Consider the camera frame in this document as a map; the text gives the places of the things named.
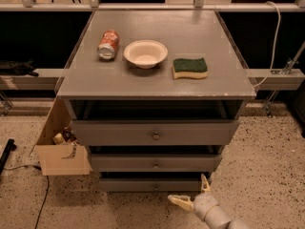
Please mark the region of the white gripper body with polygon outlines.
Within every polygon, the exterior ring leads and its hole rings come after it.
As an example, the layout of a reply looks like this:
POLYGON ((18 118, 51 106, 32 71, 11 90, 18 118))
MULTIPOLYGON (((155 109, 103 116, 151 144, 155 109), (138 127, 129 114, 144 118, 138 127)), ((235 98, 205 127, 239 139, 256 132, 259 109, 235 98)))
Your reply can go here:
POLYGON ((211 193, 202 193, 193 201, 194 213, 199 218, 211 218, 217 212, 219 204, 211 193))

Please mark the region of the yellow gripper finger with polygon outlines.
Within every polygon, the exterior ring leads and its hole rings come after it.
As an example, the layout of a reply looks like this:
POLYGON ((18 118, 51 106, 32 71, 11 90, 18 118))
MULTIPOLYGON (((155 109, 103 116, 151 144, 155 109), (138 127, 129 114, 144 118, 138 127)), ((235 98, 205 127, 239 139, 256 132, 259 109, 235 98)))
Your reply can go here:
POLYGON ((201 192, 208 193, 211 191, 209 181, 204 174, 201 175, 201 192))
POLYGON ((189 196, 168 195, 168 200, 188 212, 193 211, 193 202, 189 196))

